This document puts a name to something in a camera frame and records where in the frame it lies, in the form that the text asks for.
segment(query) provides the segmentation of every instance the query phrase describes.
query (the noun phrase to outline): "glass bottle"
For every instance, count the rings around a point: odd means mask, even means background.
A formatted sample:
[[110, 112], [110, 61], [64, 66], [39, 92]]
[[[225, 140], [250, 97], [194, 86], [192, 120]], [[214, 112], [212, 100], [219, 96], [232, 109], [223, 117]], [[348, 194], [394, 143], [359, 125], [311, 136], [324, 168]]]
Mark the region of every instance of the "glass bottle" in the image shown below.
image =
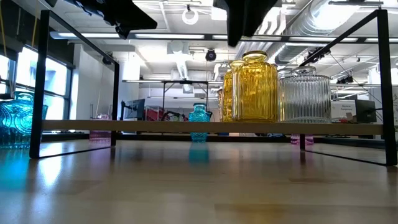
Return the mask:
[[315, 72], [315, 67], [298, 67], [279, 79], [280, 122], [330, 122], [330, 78]]
[[242, 60], [234, 60], [229, 62], [229, 66], [231, 67], [224, 76], [224, 95], [223, 95], [223, 122], [231, 122], [232, 121], [232, 98], [233, 98], [233, 74], [237, 72], [237, 68], [242, 65], [244, 61]]
[[[193, 112], [189, 114], [189, 122], [210, 122], [210, 114], [206, 112], [206, 104], [193, 104]], [[207, 133], [191, 133], [191, 138], [193, 142], [205, 142]]]
[[277, 121], [277, 70], [265, 63], [267, 54], [251, 51], [233, 74], [233, 119], [245, 122]]
[[[34, 94], [16, 91], [15, 100], [0, 101], [0, 148], [29, 148]], [[42, 119], [48, 106], [43, 105]]]

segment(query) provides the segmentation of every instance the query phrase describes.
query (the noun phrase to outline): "security camera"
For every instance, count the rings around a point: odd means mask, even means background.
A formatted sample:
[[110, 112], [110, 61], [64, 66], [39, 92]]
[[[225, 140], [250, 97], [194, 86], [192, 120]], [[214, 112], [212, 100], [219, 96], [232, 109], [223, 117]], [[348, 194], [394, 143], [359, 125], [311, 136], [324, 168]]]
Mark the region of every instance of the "security camera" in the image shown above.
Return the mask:
[[[111, 58], [113, 58], [112, 52], [107, 52], [106, 54], [109, 55]], [[112, 65], [112, 62], [108, 60], [106, 57], [102, 58], [102, 62], [104, 63], [104, 65]]]
[[206, 53], [206, 61], [212, 62], [212, 61], [216, 60], [216, 58], [217, 58], [217, 54], [214, 51], [214, 49], [208, 49], [207, 53]]

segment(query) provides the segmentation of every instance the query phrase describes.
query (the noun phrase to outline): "blue glass vase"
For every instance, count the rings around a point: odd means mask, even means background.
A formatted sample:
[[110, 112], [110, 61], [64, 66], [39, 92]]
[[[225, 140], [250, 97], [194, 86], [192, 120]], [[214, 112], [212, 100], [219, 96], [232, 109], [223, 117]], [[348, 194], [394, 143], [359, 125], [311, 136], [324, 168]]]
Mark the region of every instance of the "blue glass vase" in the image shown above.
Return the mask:
[[[0, 148], [29, 148], [32, 131], [33, 93], [16, 91], [15, 100], [0, 101]], [[43, 117], [48, 106], [43, 105]]]
[[[190, 122], [210, 122], [210, 114], [206, 112], [206, 104], [193, 104], [193, 112], [189, 114]], [[205, 142], [207, 133], [191, 133], [193, 142]]]

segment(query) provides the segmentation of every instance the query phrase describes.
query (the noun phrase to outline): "wooden plank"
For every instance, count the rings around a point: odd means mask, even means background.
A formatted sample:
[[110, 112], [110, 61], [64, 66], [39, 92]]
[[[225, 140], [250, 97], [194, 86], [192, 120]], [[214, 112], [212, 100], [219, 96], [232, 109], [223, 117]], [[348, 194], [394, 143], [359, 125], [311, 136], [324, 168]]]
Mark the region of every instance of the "wooden plank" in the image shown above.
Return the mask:
[[382, 134], [381, 124], [196, 123], [170, 121], [45, 120], [44, 130], [105, 130], [147, 132]]

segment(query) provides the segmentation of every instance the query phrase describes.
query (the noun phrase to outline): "computer monitor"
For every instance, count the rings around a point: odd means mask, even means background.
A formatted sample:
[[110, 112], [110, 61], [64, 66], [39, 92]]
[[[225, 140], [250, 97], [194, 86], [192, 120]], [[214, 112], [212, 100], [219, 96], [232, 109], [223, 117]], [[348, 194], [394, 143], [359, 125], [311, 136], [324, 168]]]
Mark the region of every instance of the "computer monitor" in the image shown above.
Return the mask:
[[374, 101], [355, 100], [356, 122], [370, 123], [377, 122], [376, 106]]
[[130, 106], [131, 109], [127, 108], [124, 118], [144, 119], [145, 99], [128, 101], [126, 105]]

